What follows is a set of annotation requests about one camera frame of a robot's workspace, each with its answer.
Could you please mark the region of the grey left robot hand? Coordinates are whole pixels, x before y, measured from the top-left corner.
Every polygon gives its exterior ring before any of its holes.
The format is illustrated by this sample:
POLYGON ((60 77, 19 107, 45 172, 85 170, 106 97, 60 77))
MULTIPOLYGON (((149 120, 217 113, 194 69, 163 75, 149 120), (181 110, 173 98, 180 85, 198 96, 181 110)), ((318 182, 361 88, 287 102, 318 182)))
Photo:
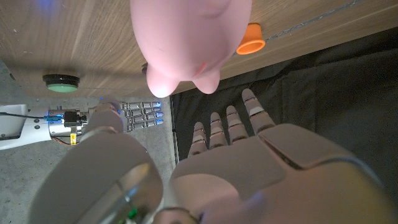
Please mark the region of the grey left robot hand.
POLYGON ((242 98, 254 135, 235 108, 211 130, 194 127, 168 184, 123 132, 124 105, 101 99, 81 141, 47 176, 29 223, 396 223, 397 208, 355 155, 293 124, 275 124, 251 90, 242 98))

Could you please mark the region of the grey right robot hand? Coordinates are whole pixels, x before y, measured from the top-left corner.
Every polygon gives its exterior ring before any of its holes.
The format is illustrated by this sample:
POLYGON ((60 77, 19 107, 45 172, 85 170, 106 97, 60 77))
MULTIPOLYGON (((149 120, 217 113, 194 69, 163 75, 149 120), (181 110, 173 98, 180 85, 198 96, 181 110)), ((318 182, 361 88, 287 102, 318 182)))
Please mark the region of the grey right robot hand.
POLYGON ((161 102, 123 102, 101 97, 90 121, 94 127, 108 127, 116 133, 158 126, 164 122, 161 102))

